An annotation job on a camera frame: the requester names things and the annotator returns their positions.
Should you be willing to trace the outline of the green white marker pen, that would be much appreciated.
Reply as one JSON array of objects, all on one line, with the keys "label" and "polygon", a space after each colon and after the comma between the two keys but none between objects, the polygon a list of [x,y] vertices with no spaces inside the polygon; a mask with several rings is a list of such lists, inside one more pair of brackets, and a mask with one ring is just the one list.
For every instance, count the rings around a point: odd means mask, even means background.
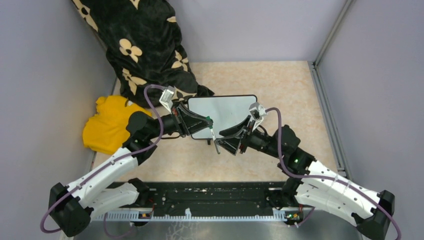
[{"label": "green white marker pen", "polygon": [[209,126],[209,130],[210,130],[210,133],[211,133],[211,137],[212,137],[212,140],[213,140],[213,144],[214,144],[215,150],[216,150],[217,154],[220,155],[221,154],[221,151],[219,149],[219,146],[215,142],[216,139],[217,139],[217,137],[215,135],[215,131],[214,131],[214,127],[213,127],[214,122],[213,122],[213,120],[211,119],[210,116],[207,116],[206,119],[211,122],[211,124]]}]

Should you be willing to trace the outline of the white whiteboard black frame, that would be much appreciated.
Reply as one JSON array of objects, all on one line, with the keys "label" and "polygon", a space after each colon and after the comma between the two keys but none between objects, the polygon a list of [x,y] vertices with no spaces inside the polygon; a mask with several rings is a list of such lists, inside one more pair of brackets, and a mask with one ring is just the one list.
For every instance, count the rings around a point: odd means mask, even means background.
[{"label": "white whiteboard black frame", "polygon": [[222,137],[220,131],[240,124],[249,116],[249,107],[257,100],[254,94],[192,97],[188,100],[188,108],[213,120],[213,131],[218,139]]}]

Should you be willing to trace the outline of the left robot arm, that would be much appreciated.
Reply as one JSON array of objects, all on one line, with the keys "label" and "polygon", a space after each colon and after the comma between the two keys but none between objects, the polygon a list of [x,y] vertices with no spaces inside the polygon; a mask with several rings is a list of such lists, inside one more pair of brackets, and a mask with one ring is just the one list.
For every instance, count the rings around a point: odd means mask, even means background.
[{"label": "left robot arm", "polygon": [[150,158],[163,135],[190,136],[213,123],[209,116],[192,112],[181,102],[173,104],[170,114],[156,119],[143,111],[132,113],[125,128],[129,138],[108,160],[69,184],[59,182],[50,189],[48,210],[42,220],[50,216],[59,231],[74,237],[99,215],[132,204],[146,206],[150,193],[141,180],[131,179],[116,188],[109,186]]}]

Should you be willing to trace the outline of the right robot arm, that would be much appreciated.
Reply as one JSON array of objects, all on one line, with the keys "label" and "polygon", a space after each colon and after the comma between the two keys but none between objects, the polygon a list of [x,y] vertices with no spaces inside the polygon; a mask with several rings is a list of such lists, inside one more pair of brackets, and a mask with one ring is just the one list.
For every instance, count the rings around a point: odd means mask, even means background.
[{"label": "right robot arm", "polygon": [[248,116],[219,134],[215,144],[233,155],[252,148],[279,160],[278,168],[289,177],[289,187],[281,193],[287,206],[311,206],[345,220],[370,240],[386,238],[395,196],[387,190],[367,189],[332,171],[299,147],[300,139],[288,125],[280,125],[270,136],[255,129]]}]

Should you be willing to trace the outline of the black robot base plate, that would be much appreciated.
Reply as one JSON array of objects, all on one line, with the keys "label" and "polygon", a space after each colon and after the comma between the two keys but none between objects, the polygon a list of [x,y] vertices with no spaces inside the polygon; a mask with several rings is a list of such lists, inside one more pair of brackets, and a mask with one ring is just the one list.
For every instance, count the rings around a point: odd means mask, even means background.
[{"label": "black robot base plate", "polygon": [[155,217],[183,216],[186,209],[194,217],[262,217],[299,207],[284,181],[144,182],[144,186],[142,199],[125,207],[154,208]]}]

